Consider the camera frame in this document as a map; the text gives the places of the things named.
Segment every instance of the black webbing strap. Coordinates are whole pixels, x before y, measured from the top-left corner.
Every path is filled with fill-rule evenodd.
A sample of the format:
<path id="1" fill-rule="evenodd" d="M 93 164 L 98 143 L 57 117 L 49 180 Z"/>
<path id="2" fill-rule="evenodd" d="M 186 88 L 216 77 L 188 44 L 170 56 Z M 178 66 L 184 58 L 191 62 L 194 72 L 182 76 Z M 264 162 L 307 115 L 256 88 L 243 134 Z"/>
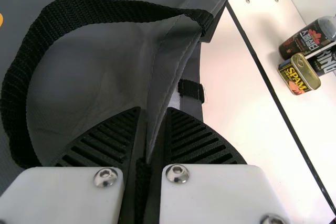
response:
<path id="1" fill-rule="evenodd" d="M 200 100 L 204 103 L 204 90 L 202 84 L 194 81 L 181 79 L 179 80 L 178 92 L 180 96 L 188 96 Z"/>
<path id="2" fill-rule="evenodd" d="M 205 34 L 213 15 L 201 9 L 179 9 L 144 1 L 55 0 L 44 7 L 28 30 L 2 83 L 0 112 L 13 160 L 22 168 L 40 166 L 26 123 L 26 99 L 33 72 L 47 49 L 82 26 L 99 23 L 147 23 L 177 15 L 196 21 Z"/>

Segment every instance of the gray fabric bag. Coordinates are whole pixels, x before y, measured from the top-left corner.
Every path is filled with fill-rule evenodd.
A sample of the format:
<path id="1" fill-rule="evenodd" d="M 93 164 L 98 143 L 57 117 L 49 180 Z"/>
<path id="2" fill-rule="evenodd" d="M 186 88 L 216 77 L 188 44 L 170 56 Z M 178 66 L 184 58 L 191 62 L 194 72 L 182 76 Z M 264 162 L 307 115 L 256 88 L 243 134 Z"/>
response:
<path id="1" fill-rule="evenodd" d="M 114 4 L 128 6 L 130 3 L 127 1 L 136 3 L 131 3 L 132 9 L 129 12 L 129 7 L 123 7 L 123 15 L 116 14 L 121 18 L 117 23 L 106 21 L 109 20 L 109 12 L 99 12 L 105 8 L 111 10 L 107 8 L 110 4 L 112 7 Z M 142 14 L 144 4 L 139 1 L 154 4 L 146 4 L 150 7 L 146 7 L 146 15 Z M 0 77 L 1 80 L 5 79 L 1 94 L 3 121 L 0 126 L 0 194 L 22 171 L 12 158 L 23 168 L 35 164 L 48 166 L 78 136 L 130 108 L 141 108 L 136 134 L 137 138 L 146 142 L 135 142 L 136 151 L 133 151 L 132 160 L 143 156 L 142 147 L 146 145 L 147 163 L 151 161 L 168 106 L 202 120 L 201 101 L 181 98 L 177 84 L 181 78 L 199 82 L 199 39 L 226 1 L 0 0 L 0 13 L 3 16 L 0 27 Z M 59 5 L 61 8 L 57 5 L 55 7 L 56 2 L 62 2 Z M 83 7 L 84 11 L 79 11 L 71 3 L 90 9 L 88 19 L 94 20 L 94 16 L 102 21 L 84 22 L 86 9 Z M 44 20 L 46 13 L 49 20 Z M 133 16 L 128 17 L 128 13 L 133 13 Z M 34 35 L 35 30 L 38 28 L 39 33 L 43 31 L 47 41 L 48 38 L 45 37 L 51 38 L 54 35 L 46 24 L 53 26 L 51 23 L 59 16 L 62 17 L 61 22 L 73 24 L 74 28 L 69 28 L 66 24 L 55 25 L 59 30 L 71 32 L 59 31 L 59 39 L 50 39 L 48 46 L 42 45 L 41 40 L 34 37 L 38 34 Z M 125 22 L 124 19 L 137 21 Z M 36 52 L 41 48 L 46 49 L 46 52 L 37 62 L 32 57 L 26 57 L 27 61 L 22 63 L 20 54 L 28 55 L 35 50 L 27 46 L 29 43 L 40 46 L 36 47 Z M 22 65 L 26 73 L 21 74 L 22 70 L 16 69 L 16 72 L 9 70 L 6 74 L 16 55 L 14 67 L 20 68 Z M 25 79 L 26 74 L 31 75 L 31 79 Z M 29 85 L 27 91 L 16 87 L 21 82 L 22 85 Z M 16 99 L 24 106 L 17 105 Z M 16 109 L 23 114 L 17 115 Z M 14 153 L 18 151 L 21 155 L 15 156 Z M 36 160 L 25 163 L 29 160 L 29 155 L 26 154 L 29 151 L 36 154 Z M 130 169 L 134 169 L 134 166 L 135 162 L 132 162 Z"/>

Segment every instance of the orange logo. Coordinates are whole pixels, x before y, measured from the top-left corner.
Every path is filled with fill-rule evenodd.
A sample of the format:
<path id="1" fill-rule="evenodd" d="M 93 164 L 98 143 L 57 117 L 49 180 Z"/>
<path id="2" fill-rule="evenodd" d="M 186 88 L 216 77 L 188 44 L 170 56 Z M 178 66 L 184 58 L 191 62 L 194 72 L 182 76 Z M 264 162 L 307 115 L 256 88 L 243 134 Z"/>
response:
<path id="1" fill-rule="evenodd" d="M 316 31 L 309 29 L 308 33 L 310 34 L 312 40 L 315 42 L 316 45 L 318 45 L 320 43 L 320 38 L 321 38 L 321 34 L 317 34 Z"/>

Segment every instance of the black can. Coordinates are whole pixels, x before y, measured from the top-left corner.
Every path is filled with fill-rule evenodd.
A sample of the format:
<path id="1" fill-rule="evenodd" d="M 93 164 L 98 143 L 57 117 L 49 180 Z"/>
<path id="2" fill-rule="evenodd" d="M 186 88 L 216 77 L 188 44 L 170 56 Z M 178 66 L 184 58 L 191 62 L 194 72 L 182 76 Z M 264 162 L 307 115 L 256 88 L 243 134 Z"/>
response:
<path id="1" fill-rule="evenodd" d="M 323 33 L 317 19 L 281 44 L 279 51 L 284 60 L 288 60 L 299 52 L 304 56 L 311 54 L 331 42 Z"/>
<path id="2" fill-rule="evenodd" d="M 308 59 L 318 76 L 336 70 L 336 45 Z"/>

